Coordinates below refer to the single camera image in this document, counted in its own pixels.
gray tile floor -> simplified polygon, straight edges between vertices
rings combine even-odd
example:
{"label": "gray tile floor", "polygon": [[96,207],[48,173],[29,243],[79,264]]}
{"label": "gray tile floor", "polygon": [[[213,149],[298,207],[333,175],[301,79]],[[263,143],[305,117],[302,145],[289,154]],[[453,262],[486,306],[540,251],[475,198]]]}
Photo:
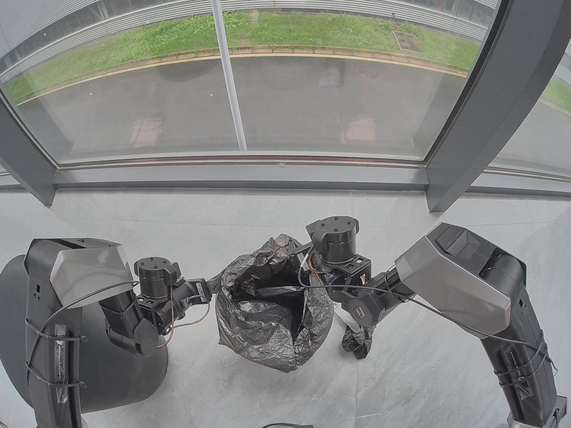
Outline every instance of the gray tile floor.
{"label": "gray tile floor", "polygon": [[[441,220],[464,225],[528,265],[528,290],[571,396],[571,202],[471,195],[430,215],[421,193],[59,191],[44,208],[27,193],[0,193],[0,267],[32,238],[92,236],[123,243],[130,261],[161,255],[187,277],[209,278],[268,237],[306,239],[304,226],[333,214],[361,222],[359,252],[373,270]],[[192,320],[203,314],[195,308]],[[218,345],[216,319],[176,331],[167,377],[134,405],[86,414],[90,428],[259,428],[271,422],[316,428],[505,426],[508,414],[479,341],[411,303],[377,328],[363,361],[340,346],[336,319],[314,357],[290,374],[248,362]],[[0,420],[35,427],[32,410],[0,367]],[[562,424],[571,426],[569,420]]]}

curb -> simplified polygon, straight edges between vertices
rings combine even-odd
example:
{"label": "curb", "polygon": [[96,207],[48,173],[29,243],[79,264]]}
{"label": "curb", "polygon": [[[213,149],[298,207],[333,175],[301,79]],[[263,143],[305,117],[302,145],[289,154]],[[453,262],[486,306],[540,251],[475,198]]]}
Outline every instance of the curb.
{"label": "curb", "polygon": [[[397,65],[406,65],[414,68],[422,68],[424,70],[436,71],[444,74],[451,74],[465,78],[468,74],[467,71],[453,68],[450,65],[439,64],[436,62],[426,61],[417,57],[411,57],[402,53],[382,53],[376,51],[359,51],[359,50],[346,50],[339,48],[312,48],[312,47],[245,47],[235,48],[229,50],[230,57],[272,57],[272,56],[300,56],[300,57],[335,57],[344,59],[355,59],[363,61],[391,63]],[[18,102],[16,105],[31,102],[36,98],[46,96],[53,92],[57,92],[68,87],[77,86],[84,82],[93,81],[99,78],[106,78],[108,76],[117,75],[120,73],[127,73],[129,71],[142,70],[144,68],[151,68],[157,65],[169,65],[175,63],[193,62],[199,60],[219,59],[220,54],[218,49],[207,50],[197,53],[182,53],[178,55],[171,55],[168,57],[146,59],[142,61],[132,61],[123,63],[115,68],[103,71],[100,74],[90,76],[77,76],[68,83],[61,84],[53,89],[46,89],[36,95],[29,96],[23,101]]]}

white label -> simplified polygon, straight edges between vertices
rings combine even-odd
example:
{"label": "white label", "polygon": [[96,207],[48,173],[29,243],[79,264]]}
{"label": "white label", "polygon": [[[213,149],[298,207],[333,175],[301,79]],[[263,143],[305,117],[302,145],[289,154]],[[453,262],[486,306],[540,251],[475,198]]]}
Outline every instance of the white label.
{"label": "white label", "polygon": [[206,296],[204,296],[204,289],[202,288],[202,284],[200,282],[196,282],[196,288],[198,289],[198,295],[202,297],[201,300],[203,303],[206,303]]}
{"label": "white label", "polygon": [[306,261],[303,261],[303,259],[305,258],[305,255],[304,255],[303,253],[298,253],[298,254],[297,254],[297,258],[299,259],[299,262],[300,262],[300,263],[303,262],[303,267],[302,267],[303,270],[304,270],[304,271],[309,271],[310,268],[309,268],[309,266],[307,265],[307,260],[306,260]]}

gray pole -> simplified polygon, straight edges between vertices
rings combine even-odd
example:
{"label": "gray pole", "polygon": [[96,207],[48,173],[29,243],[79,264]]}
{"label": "gray pole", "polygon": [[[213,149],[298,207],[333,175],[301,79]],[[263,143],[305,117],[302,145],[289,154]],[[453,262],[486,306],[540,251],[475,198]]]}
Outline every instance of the gray pole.
{"label": "gray pole", "polygon": [[232,65],[230,64],[230,54],[228,52],[228,42],[226,41],[224,19],[222,18],[222,8],[220,7],[220,0],[210,1],[212,2],[212,15],[214,16],[214,26],[216,27],[216,35],[218,38],[218,49],[220,50],[220,57],[222,59],[222,70],[224,71],[226,90],[228,91],[228,99],[230,100],[230,110],[232,111],[238,147],[240,151],[247,151],[246,137],[244,136],[244,127],[242,127],[238,97],[236,96],[236,86],[234,85],[234,75],[232,74]]}

black cable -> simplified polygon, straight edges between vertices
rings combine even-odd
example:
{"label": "black cable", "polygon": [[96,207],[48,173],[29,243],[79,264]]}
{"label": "black cable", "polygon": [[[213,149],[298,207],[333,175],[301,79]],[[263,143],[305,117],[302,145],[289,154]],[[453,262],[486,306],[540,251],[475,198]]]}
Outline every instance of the black cable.
{"label": "black cable", "polygon": [[[395,294],[395,293],[393,293],[392,290],[379,289],[376,287],[364,287],[362,285],[306,285],[302,282],[302,267],[303,267],[304,262],[307,260],[308,256],[311,254],[312,251],[313,251],[313,247],[310,247],[310,250],[307,252],[302,263],[299,265],[299,271],[297,272],[297,280],[302,287],[311,288],[311,289],[320,289],[320,288],[327,289],[330,287],[333,287],[333,288],[350,288],[350,289],[373,290],[374,292],[390,293],[392,296],[398,295],[399,297],[402,297],[408,301],[412,301],[413,303],[418,304],[418,306],[422,306],[423,308],[429,310],[430,312],[433,312],[434,314],[439,315],[440,317],[445,318],[446,320],[450,320],[450,322],[453,322],[456,325],[461,326],[462,328],[466,328],[472,332],[481,334],[482,336],[485,336],[485,337],[488,337],[491,339],[496,339],[496,340],[501,341],[501,342],[506,342],[507,344],[521,344],[523,346],[529,347],[530,349],[532,349],[536,353],[541,353],[539,351],[539,349],[536,346],[534,346],[533,344],[530,344],[530,343],[525,342],[525,341],[519,341],[517,339],[507,339],[507,338],[502,338],[501,336],[496,336],[494,334],[485,333],[485,332],[478,330],[476,328],[473,328],[469,325],[463,324],[462,322],[459,322],[458,320],[451,318],[451,317],[447,316],[446,314],[442,314],[440,311],[433,309],[430,306],[427,306],[426,304],[421,303],[418,300],[415,300],[414,298],[411,298],[411,297],[406,296],[406,295],[401,295],[400,293]],[[544,355],[545,355],[545,360],[547,360],[549,363],[551,363],[551,366],[553,366],[555,371],[556,372],[559,371],[559,369],[557,369],[557,367],[553,364],[553,361],[551,360],[551,358],[546,356],[547,352],[545,352]]]}
{"label": "black cable", "polygon": [[261,428],[269,428],[270,426],[295,426],[294,424],[267,424]]}
{"label": "black cable", "polygon": [[[89,293],[88,295],[82,296],[81,298],[78,298],[75,301],[72,301],[71,303],[66,304],[64,307],[62,307],[61,309],[58,309],[57,311],[55,311],[50,317],[47,318],[47,320],[44,322],[44,324],[42,325],[42,327],[39,329],[39,332],[43,333],[43,331],[45,330],[46,326],[48,323],[50,323],[50,321],[52,321],[52,319],[54,317],[56,317],[58,314],[61,313],[61,311],[68,309],[70,307],[72,307],[73,305],[80,303],[83,300],[86,300],[89,297],[92,297],[94,295],[97,295],[101,292],[104,292],[105,290],[109,290],[109,289],[113,289],[115,287],[121,287],[122,285],[127,285],[127,284],[133,284],[133,287],[139,285],[139,281],[125,281],[125,282],[118,282],[117,284],[112,284],[109,285],[107,287],[103,287],[102,289],[96,290],[94,292]],[[39,336],[36,336],[36,339],[34,341],[34,345],[32,346],[32,352],[30,353],[30,358],[28,358],[26,360],[26,366],[27,366],[27,370],[26,370],[26,381],[29,382],[30,381],[30,368],[32,367],[32,359],[34,358],[34,353],[36,351],[36,348],[38,347],[38,343],[39,343]]]}

